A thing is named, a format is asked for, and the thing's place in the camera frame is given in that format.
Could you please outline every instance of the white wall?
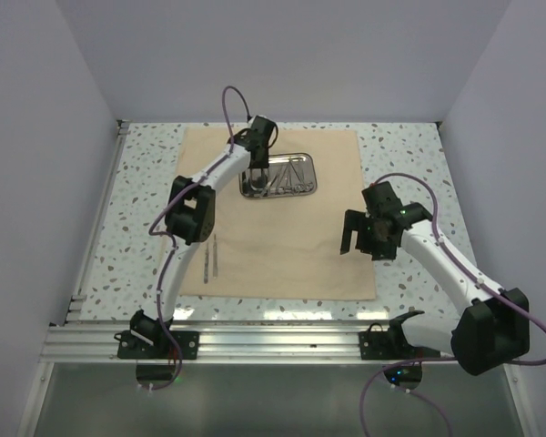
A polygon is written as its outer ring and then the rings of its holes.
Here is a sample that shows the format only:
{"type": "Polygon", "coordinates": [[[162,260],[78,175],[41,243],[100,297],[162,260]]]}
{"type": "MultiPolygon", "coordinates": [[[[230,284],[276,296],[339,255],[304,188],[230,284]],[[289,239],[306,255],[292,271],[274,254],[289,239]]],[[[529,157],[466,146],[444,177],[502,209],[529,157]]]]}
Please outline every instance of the white wall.
{"type": "MultiPolygon", "coordinates": [[[[511,1],[442,138],[478,262],[546,321],[546,0],[511,1]]],[[[546,367],[524,370],[546,436],[546,367]]]]}
{"type": "Polygon", "coordinates": [[[0,0],[0,437],[65,314],[114,135],[55,2],[0,0]]]}
{"type": "Polygon", "coordinates": [[[441,120],[509,0],[57,0],[117,117],[441,120]]]}

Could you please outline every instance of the stainless steel tray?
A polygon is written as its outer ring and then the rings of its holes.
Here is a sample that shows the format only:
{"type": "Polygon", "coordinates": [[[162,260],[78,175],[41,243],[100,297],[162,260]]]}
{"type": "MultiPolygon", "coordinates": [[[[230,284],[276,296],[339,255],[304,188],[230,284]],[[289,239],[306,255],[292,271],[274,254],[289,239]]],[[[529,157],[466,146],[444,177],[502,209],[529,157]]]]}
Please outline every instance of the stainless steel tray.
{"type": "Polygon", "coordinates": [[[269,168],[238,175],[240,194],[246,198],[307,196],[318,189],[313,159],[307,153],[271,155],[269,168]]]}

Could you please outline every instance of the black mounting bracket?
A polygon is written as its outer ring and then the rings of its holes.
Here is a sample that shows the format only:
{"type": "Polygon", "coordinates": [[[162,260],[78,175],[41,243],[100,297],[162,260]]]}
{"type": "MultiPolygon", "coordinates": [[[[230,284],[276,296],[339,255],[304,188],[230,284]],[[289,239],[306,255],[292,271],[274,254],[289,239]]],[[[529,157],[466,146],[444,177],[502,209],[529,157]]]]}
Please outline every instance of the black mounting bracket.
{"type": "Polygon", "coordinates": [[[379,323],[372,323],[367,330],[358,333],[360,358],[368,360],[407,360],[411,358],[440,357],[440,352],[430,348],[415,348],[407,343],[402,331],[402,323],[424,311],[410,311],[389,322],[383,330],[379,323]]]}
{"type": "Polygon", "coordinates": [[[150,382],[158,384],[162,381],[170,381],[174,375],[174,365],[170,364],[136,364],[136,380],[141,385],[150,382]]]}
{"type": "MultiPolygon", "coordinates": [[[[195,330],[171,330],[170,335],[177,341],[182,350],[182,360],[193,361],[198,356],[200,334],[195,330]]],[[[167,360],[170,349],[159,348],[150,344],[129,330],[117,333],[114,339],[119,341],[117,357],[120,360],[167,360]]]]}
{"type": "MultiPolygon", "coordinates": [[[[182,360],[195,360],[200,334],[195,330],[171,330],[170,335],[182,350],[182,360]]],[[[129,330],[114,335],[119,341],[117,357],[121,360],[163,360],[172,358],[172,342],[164,333],[158,319],[150,319],[143,310],[129,321],[129,330]]]]}

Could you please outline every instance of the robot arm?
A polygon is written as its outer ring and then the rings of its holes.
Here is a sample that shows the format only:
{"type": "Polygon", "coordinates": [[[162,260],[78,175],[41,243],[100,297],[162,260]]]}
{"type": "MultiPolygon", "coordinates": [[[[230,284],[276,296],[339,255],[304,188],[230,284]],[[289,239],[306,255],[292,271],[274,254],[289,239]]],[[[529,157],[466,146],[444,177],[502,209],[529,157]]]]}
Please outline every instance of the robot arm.
{"type": "Polygon", "coordinates": [[[177,295],[188,265],[200,243],[206,241],[215,225],[216,196],[239,173],[248,168],[268,168],[269,141],[277,125],[261,116],[249,120],[248,127],[234,136],[234,143],[205,168],[190,178],[178,176],[172,183],[165,223],[167,232],[177,242],[173,262],[163,260],[159,278],[164,292],[157,302],[147,302],[134,314],[129,330],[116,335],[120,341],[119,358],[164,358],[170,344],[164,330],[169,327],[177,295]]]}
{"type": "Polygon", "coordinates": [[[358,232],[356,249],[371,254],[372,259],[395,259],[397,248],[403,248],[441,285],[461,315],[456,323],[423,311],[404,314],[390,323],[388,339],[393,348],[400,351],[420,346],[452,353],[461,367],[473,375],[528,352],[528,320],[503,306],[479,285],[485,283],[527,311],[528,300],[521,291],[506,291],[488,278],[440,230],[436,238],[431,214],[418,203],[403,206],[389,182],[371,186],[362,195],[367,211],[346,211],[341,253],[349,251],[352,231],[358,232]],[[452,262],[441,244],[478,277],[477,283],[452,262]]]}

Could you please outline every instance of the tan paper sheet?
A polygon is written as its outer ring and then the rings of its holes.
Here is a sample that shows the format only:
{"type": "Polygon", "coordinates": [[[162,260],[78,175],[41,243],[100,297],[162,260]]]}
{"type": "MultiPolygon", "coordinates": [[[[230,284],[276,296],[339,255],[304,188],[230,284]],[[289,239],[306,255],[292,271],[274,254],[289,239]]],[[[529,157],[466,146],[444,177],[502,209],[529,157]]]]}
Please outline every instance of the tan paper sheet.
{"type": "MultiPolygon", "coordinates": [[[[177,174],[192,175],[227,140],[224,128],[188,129],[177,174]]],[[[339,255],[344,212],[364,210],[358,140],[353,131],[282,130],[271,154],[313,157],[318,190],[297,198],[247,199],[238,179],[217,196],[218,277],[213,279],[213,238],[192,259],[182,295],[240,298],[373,300],[376,286],[368,255],[339,255]],[[206,245],[210,249],[205,284],[206,245]]]]}

